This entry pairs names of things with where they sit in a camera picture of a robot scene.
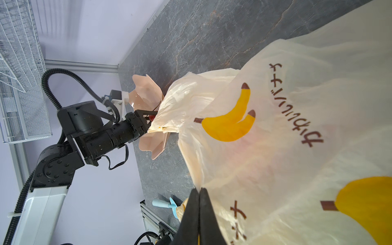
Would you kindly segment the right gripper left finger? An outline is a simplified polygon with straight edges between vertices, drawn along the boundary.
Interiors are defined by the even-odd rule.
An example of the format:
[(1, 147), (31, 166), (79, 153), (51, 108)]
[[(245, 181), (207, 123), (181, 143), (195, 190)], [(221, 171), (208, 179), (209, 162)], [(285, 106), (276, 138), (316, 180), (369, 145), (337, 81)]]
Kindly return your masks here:
[(188, 198), (184, 215), (178, 232), (171, 245), (198, 245), (199, 244), (199, 192), (193, 189)]

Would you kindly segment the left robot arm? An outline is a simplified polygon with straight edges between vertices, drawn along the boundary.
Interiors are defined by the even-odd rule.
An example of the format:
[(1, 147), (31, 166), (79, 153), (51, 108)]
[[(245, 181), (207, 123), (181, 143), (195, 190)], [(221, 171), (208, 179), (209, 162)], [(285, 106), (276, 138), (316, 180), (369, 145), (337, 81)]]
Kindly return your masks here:
[[(62, 107), (49, 87), (50, 77), (58, 73), (75, 79), (92, 100)], [(41, 86), (57, 109), (62, 134), (57, 144), (41, 152), (26, 180), (11, 214), (6, 245), (48, 245), (76, 170), (97, 166), (112, 150), (145, 135), (157, 114), (136, 110), (121, 115), (110, 96), (99, 97), (78, 75), (62, 68), (47, 70)]]

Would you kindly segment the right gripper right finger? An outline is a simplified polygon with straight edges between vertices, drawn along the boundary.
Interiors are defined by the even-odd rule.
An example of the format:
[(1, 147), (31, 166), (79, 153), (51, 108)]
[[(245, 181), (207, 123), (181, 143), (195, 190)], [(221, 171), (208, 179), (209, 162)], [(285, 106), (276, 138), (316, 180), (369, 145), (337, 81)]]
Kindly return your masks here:
[(201, 245), (226, 245), (220, 231), (207, 189), (199, 195), (199, 237)]

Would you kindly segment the banana print plastic bag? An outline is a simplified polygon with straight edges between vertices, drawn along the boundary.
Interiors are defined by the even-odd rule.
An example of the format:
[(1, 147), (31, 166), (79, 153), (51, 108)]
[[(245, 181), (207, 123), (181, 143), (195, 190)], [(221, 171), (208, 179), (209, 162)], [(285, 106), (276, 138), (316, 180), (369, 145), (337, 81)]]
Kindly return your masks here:
[(227, 245), (391, 244), (391, 1), (209, 76), (178, 79), (150, 131), (178, 134)]

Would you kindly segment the pink wavy fruit plate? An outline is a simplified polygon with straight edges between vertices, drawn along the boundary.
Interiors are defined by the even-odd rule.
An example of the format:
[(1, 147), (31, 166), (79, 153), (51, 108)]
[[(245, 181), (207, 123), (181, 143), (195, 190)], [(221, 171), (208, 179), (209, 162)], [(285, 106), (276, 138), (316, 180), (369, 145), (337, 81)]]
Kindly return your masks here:
[[(134, 110), (158, 111), (164, 99), (161, 88), (148, 75), (133, 75), (135, 89), (129, 93), (129, 104)], [(147, 133), (140, 138), (139, 149), (150, 151), (155, 160), (165, 149), (169, 133)]]

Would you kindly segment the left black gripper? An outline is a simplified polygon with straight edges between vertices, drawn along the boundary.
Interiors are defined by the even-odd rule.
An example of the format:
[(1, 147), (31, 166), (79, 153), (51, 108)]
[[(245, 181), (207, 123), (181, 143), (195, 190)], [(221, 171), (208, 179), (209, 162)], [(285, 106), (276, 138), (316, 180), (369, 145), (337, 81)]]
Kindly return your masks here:
[(67, 143), (83, 163), (98, 165), (98, 161), (114, 149), (125, 147), (147, 133), (147, 119), (157, 111), (135, 110), (125, 119), (114, 123), (112, 115), (99, 110), (95, 102), (87, 101), (57, 111)]

